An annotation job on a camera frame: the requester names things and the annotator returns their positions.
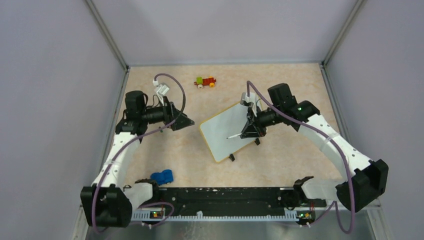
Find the green white marker pen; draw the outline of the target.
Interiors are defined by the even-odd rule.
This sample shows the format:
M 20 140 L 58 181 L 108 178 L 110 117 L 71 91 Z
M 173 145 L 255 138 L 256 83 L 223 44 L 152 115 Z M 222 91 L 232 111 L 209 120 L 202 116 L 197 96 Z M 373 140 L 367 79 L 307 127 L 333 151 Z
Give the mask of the green white marker pen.
M 239 137 L 240 135 L 241 135 L 241 133 L 237 133 L 237 134 L 234 134 L 234 135 L 228 136 L 226 139 L 233 139 L 233 138 L 237 138 L 237 137 Z

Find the yellow framed whiteboard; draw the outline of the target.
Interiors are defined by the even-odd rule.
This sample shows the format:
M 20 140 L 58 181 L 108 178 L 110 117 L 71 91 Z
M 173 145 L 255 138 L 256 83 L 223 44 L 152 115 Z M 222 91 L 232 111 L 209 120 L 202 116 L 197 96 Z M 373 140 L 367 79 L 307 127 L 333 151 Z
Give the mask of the yellow framed whiteboard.
M 227 139 L 231 135 L 242 133 L 247 122 L 248 107 L 235 103 L 199 125 L 199 130 L 216 163 L 229 159 L 256 138 L 239 137 Z

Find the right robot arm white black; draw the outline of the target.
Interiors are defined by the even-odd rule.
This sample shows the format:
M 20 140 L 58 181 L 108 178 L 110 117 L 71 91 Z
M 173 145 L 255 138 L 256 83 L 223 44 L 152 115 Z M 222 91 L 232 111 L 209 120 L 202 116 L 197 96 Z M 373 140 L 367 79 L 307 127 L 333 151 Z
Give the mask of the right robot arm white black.
M 277 124 L 292 127 L 308 138 L 336 167 L 341 180 L 305 177 L 295 183 L 293 200 L 307 206 L 313 199 L 336 201 L 355 213 L 385 193 L 389 166 L 382 159 L 372 160 L 355 149 L 334 130 L 318 108 L 310 101 L 297 102 L 286 83 L 268 88 L 271 101 L 247 85 L 240 103 L 247 107 L 247 122 L 240 138 L 258 139 L 267 134 L 267 128 Z

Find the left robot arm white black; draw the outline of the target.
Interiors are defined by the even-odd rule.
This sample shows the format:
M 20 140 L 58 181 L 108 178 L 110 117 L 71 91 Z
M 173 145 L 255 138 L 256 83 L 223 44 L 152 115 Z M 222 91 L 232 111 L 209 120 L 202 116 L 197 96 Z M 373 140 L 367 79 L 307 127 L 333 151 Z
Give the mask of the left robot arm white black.
M 125 228 L 133 211 L 142 204 L 154 207 L 160 202 L 160 193 L 147 180 L 124 190 L 124 181 L 144 137 L 153 134 L 148 126 L 164 123 L 165 128 L 178 131 L 195 122 L 173 102 L 164 97 L 157 107 L 148 107 L 146 94 L 140 90 L 126 93 L 123 117 L 115 127 L 112 147 L 99 175 L 90 186 L 84 186 L 80 199 L 89 226 L 93 228 Z

